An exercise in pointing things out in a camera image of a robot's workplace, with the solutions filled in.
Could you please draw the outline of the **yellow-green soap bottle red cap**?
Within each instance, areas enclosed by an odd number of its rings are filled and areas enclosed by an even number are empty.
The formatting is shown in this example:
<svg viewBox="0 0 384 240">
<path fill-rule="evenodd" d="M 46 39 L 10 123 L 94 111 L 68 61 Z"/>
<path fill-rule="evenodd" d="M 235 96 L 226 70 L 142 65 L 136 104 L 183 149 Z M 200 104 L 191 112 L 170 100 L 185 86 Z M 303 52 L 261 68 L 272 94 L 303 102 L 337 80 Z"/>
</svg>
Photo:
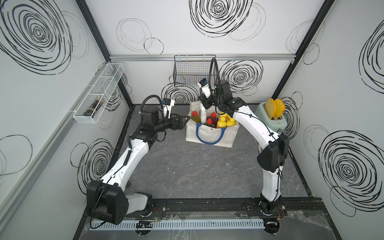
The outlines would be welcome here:
<svg viewBox="0 0 384 240">
<path fill-rule="evenodd" d="M 202 123 L 201 117 L 200 117 L 200 115 L 199 115 L 199 113 L 197 111 L 193 111 L 192 112 L 191 120 L 193 120 L 194 122 L 199 123 L 199 124 Z"/>
</svg>

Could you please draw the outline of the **white bottle green cap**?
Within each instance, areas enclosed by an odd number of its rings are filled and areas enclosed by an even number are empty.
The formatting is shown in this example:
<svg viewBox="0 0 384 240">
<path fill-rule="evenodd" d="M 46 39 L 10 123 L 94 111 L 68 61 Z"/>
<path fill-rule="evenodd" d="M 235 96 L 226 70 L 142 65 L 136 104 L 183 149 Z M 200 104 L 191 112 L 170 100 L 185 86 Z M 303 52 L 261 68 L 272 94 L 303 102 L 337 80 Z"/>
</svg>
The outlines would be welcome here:
<svg viewBox="0 0 384 240">
<path fill-rule="evenodd" d="M 201 118 L 201 124 L 205 124 L 207 122 L 207 113 L 206 108 L 203 104 L 200 104 L 200 118 Z"/>
</svg>

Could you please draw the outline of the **orange soap bottle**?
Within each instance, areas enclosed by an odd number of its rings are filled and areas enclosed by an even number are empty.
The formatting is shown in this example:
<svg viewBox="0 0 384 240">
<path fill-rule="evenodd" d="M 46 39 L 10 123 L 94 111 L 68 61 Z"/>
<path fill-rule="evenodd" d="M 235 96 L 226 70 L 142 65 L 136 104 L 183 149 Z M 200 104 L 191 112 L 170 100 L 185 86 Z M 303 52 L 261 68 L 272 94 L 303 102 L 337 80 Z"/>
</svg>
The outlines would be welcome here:
<svg viewBox="0 0 384 240">
<path fill-rule="evenodd" d="M 229 115 L 228 115 L 227 113 L 220 112 L 220 113 L 219 113 L 219 116 L 220 116 L 220 117 L 224 117 L 224 118 L 228 118 Z"/>
<path fill-rule="evenodd" d="M 217 122 L 217 128 L 226 128 L 227 127 L 227 118 L 226 117 L 220 117 Z"/>
<path fill-rule="evenodd" d="M 227 124 L 227 128 L 235 126 L 236 125 L 236 120 L 234 118 L 230 118 L 230 119 L 227 120 L 226 124 Z"/>
</svg>

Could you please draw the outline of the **white canvas bag blue handles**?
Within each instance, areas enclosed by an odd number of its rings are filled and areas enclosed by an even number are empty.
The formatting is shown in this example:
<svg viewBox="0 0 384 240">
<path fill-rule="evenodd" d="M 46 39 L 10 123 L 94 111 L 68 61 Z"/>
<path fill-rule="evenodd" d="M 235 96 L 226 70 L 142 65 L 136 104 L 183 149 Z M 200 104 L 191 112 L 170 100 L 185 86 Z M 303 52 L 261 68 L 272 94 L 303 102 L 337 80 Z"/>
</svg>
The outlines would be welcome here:
<svg viewBox="0 0 384 240">
<path fill-rule="evenodd" d="M 186 141 L 198 144 L 231 148 L 240 126 L 238 122 L 228 128 L 212 128 L 189 120 L 186 125 Z"/>
</svg>

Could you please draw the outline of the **dark green soap bottle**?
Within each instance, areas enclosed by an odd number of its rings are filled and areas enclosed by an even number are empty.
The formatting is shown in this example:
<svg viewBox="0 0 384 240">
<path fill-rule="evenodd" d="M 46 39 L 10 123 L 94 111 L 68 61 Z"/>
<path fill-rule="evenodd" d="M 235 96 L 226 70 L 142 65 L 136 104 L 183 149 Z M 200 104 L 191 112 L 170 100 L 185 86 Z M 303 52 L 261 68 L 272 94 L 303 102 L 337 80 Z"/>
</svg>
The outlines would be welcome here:
<svg viewBox="0 0 384 240">
<path fill-rule="evenodd" d="M 215 125 L 213 124 L 212 119 L 210 119 L 210 118 L 207 119 L 205 125 L 210 127 L 210 128 L 216 128 Z"/>
</svg>

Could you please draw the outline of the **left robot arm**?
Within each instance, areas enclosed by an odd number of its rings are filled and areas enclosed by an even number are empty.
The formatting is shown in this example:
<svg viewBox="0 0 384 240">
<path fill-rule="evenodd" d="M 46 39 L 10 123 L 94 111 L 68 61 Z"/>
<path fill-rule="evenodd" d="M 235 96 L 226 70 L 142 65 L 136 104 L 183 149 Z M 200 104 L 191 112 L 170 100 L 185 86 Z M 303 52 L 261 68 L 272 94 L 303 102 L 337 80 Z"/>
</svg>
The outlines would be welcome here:
<svg viewBox="0 0 384 240">
<path fill-rule="evenodd" d="M 140 213 L 146 216 L 153 210 L 152 195 L 141 192 L 126 195 L 124 191 L 140 160 L 159 140 L 158 134 L 168 129 L 182 130 L 190 118 L 172 113 L 175 105 L 172 99 L 150 95 L 145 101 L 150 99 L 157 99 L 160 105 L 141 104 L 141 122 L 129 136 L 128 148 L 100 180 L 91 181 L 87 186 L 86 211 L 91 220 L 118 225 L 126 215 Z"/>
</svg>

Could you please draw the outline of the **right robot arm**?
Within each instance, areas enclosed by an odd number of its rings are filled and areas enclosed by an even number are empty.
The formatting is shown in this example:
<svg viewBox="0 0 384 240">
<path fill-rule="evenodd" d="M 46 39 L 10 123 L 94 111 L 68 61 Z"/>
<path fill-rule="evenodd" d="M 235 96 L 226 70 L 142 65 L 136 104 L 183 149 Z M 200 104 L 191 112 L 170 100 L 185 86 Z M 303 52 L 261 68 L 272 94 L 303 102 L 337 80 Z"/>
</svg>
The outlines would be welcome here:
<svg viewBox="0 0 384 240">
<path fill-rule="evenodd" d="M 257 140 L 261 148 L 257 161 L 263 169 L 263 189 L 259 205 L 264 215 L 271 216 L 282 204 L 282 169 L 290 139 L 269 128 L 241 98 L 233 97 L 230 84 L 220 79 L 215 57 L 211 60 L 208 78 L 199 82 L 199 88 L 199 99 L 205 109 L 214 106 L 216 111 L 230 114 Z"/>
</svg>

